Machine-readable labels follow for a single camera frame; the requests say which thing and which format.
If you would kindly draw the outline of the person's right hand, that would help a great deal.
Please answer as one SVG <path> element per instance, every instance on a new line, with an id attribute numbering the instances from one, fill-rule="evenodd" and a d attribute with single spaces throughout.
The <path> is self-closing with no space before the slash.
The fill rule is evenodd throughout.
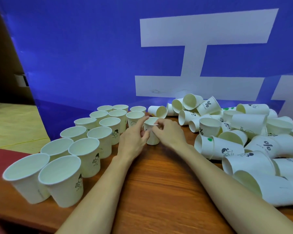
<path id="1" fill-rule="evenodd" d="M 184 131 L 177 122 L 159 118 L 155 124 L 159 124 L 162 127 L 162 135 L 158 139 L 163 145 L 179 156 L 188 156 L 188 154 L 196 153 L 194 147 L 187 143 Z"/>

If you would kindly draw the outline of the person's left hand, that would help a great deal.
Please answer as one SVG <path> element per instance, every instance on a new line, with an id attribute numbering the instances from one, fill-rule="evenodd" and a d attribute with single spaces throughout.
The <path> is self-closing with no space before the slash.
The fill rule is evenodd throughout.
<path id="1" fill-rule="evenodd" d="M 140 145 L 140 131 L 143 129 L 144 122 L 149 116 L 140 118 L 137 123 L 128 129 L 120 136 L 117 155 L 127 161 L 133 160 L 142 152 L 144 145 Z"/>

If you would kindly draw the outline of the single white paper cup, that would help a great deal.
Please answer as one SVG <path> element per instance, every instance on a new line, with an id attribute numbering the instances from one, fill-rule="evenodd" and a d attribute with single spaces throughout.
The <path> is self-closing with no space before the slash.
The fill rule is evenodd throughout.
<path id="1" fill-rule="evenodd" d="M 159 127 L 159 124 L 155 124 L 157 120 L 157 117 L 149 117 L 143 124 L 144 131 L 147 130 L 150 132 L 149 139 L 146 142 L 148 145 L 157 145 L 160 142 L 158 137 L 152 131 L 153 127 Z"/>

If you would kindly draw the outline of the person's right forearm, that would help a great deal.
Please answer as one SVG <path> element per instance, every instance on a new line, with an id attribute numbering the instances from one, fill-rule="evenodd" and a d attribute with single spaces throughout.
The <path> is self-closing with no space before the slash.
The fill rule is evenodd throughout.
<path id="1" fill-rule="evenodd" d="M 189 165 L 237 234 L 293 234 L 293 222 L 184 143 L 173 150 Z"/>

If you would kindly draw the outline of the person's left forearm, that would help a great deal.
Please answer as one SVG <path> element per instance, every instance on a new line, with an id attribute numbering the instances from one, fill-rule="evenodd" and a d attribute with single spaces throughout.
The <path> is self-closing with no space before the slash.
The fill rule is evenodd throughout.
<path id="1" fill-rule="evenodd" d="M 127 172 L 137 155 L 119 153 L 55 234 L 110 234 Z"/>

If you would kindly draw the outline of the rows of upright paper cups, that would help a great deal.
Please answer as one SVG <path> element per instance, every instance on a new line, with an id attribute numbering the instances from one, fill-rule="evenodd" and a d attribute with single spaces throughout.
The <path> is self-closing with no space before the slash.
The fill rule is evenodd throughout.
<path id="1" fill-rule="evenodd" d="M 30 204 L 43 202 L 50 196 L 59 207 L 76 204 L 83 195 L 83 178 L 93 177 L 100 170 L 101 142 L 84 137 L 52 141 L 51 152 L 26 156 L 3 173 L 2 178 Z"/>

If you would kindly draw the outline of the blue banner with white characters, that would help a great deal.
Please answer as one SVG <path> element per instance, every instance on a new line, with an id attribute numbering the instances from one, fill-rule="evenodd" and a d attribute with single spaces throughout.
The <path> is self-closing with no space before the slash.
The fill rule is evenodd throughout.
<path id="1" fill-rule="evenodd" d="M 0 17 L 52 140 L 188 93 L 293 119 L 293 0 L 0 0 Z"/>

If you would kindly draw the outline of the white label sticker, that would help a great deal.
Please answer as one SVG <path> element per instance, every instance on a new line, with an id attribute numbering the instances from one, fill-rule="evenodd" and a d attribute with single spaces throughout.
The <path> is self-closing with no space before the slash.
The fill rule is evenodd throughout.
<path id="1" fill-rule="evenodd" d="M 29 87 L 25 74 L 14 74 L 19 87 Z"/>

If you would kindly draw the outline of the brown cardboard panel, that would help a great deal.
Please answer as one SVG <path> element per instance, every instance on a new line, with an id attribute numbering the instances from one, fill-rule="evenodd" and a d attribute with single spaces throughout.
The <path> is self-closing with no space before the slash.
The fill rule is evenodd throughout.
<path id="1" fill-rule="evenodd" d="M 30 88 L 18 84 L 20 74 L 23 67 L 0 15 L 0 103 L 35 105 Z"/>

